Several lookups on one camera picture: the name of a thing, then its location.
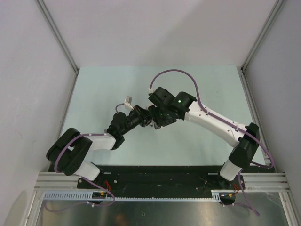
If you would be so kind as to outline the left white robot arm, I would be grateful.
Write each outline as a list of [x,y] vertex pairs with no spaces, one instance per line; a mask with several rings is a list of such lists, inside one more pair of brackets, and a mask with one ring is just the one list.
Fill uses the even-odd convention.
[[135,105],[126,115],[118,112],[104,133],[81,134],[75,128],[67,129],[51,146],[46,158],[54,165],[54,171],[67,176],[77,175],[87,179],[93,188],[103,185],[101,170],[85,160],[90,151],[115,150],[125,141],[124,135],[137,126],[146,127],[151,123],[148,110]]

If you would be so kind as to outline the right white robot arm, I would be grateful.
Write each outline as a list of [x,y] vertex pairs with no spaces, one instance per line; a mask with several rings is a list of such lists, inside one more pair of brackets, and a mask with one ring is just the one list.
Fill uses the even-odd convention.
[[217,177],[220,188],[228,189],[233,185],[236,175],[250,166],[259,147],[259,127],[256,124],[250,123],[246,126],[233,122],[214,111],[200,107],[194,96],[183,91],[173,96],[162,87],[149,89],[149,100],[152,105],[148,110],[157,129],[177,120],[188,121],[214,133],[233,147]]

